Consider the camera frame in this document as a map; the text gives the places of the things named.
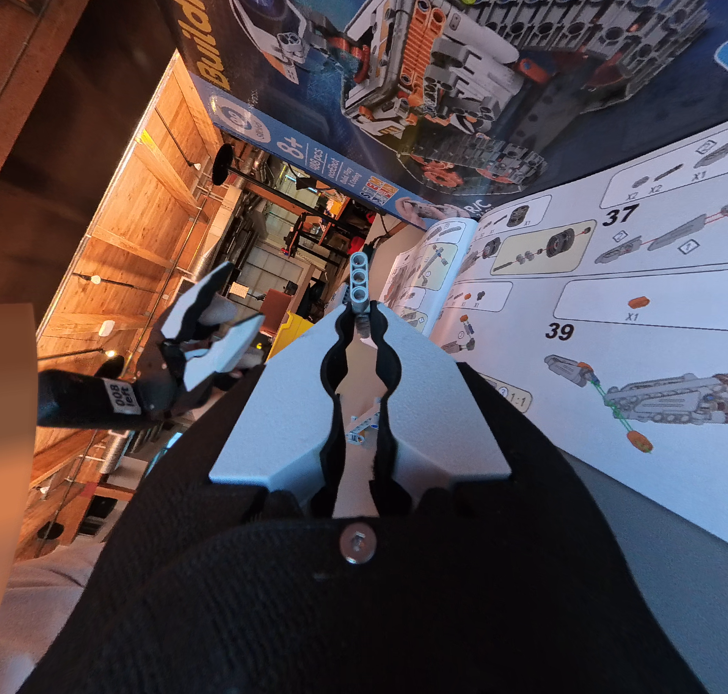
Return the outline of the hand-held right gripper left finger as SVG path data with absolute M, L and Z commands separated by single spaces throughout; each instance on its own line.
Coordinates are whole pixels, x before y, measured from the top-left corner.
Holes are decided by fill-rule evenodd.
M 269 360 L 210 480 L 287 490 L 313 516 L 331 517 L 345 463 L 336 389 L 349 344 L 346 304 Z

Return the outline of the open instruction booklet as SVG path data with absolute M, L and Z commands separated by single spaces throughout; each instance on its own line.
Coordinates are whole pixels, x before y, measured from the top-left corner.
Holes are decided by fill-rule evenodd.
M 435 223 L 381 299 L 556 446 L 726 540 L 726 124 Z

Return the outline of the person's white shirt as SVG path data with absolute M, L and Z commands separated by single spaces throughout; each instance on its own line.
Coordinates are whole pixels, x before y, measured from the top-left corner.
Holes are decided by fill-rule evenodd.
M 1 606 L 1 692 L 14 693 L 68 620 L 104 543 L 59 547 L 13 564 Z

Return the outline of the blue toy kit box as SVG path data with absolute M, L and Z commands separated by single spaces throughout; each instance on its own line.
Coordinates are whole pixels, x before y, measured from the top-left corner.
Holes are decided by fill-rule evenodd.
M 726 0 L 156 0 L 211 120 L 395 212 L 470 211 L 726 121 Z

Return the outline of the grey building frame piece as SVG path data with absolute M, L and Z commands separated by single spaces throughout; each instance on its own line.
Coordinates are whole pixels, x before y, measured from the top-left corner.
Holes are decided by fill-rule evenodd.
M 358 334 L 370 338 L 369 259 L 363 251 L 350 256 L 350 304 Z

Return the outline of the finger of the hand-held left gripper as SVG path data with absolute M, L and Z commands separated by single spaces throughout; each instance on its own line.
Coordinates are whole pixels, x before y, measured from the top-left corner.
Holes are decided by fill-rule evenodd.
M 161 325 L 165 340 L 174 343 L 205 340 L 215 328 L 235 318 L 237 304 L 218 293 L 233 269 L 231 262 L 223 262 L 179 296 Z
M 214 374 L 232 371 L 249 345 L 258 335 L 264 315 L 257 313 L 230 327 L 220 339 L 212 342 L 207 349 L 189 351 L 185 354 L 184 385 L 192 391 Z

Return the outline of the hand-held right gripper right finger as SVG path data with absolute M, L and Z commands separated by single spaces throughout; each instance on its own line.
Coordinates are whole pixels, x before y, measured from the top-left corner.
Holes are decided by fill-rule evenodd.
M 370 492 L 381 517 L 428 489 L 506 479 L 511 469 L 457 363 L 379 302 L 370 305 L 381 398 Z

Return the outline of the yellow storage bin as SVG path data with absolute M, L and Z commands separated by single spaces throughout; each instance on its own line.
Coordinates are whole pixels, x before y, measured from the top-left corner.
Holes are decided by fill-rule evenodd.
M 303 335 L 313 327 L 313 323 L 298 314 L 286 311 L 286 316 L 279 326 L 271 349 L 268 353 L 268 360 L 286 348 L 289 344 Z

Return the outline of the grey long cross beam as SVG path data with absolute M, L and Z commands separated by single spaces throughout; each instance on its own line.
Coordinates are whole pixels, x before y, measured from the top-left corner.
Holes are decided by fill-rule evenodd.
M 344 431 L 348 444 L 361 445 L 366 440 L 367 430 L 378 430 L 381 398 L 374 399 L 373 406 L 360 416 L 352 416 Z

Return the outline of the brown chair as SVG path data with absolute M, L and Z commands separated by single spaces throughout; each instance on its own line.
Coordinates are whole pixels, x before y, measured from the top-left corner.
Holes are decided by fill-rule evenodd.
M 298 290 L 294 296 L 276 289 L 269 289 L 260 306 L 265 321 L 260 331 L 270 338 L 278 334 L 279 327 L 286 321 L 287 314 L 296 314 L 304 297 L 305 290 Z

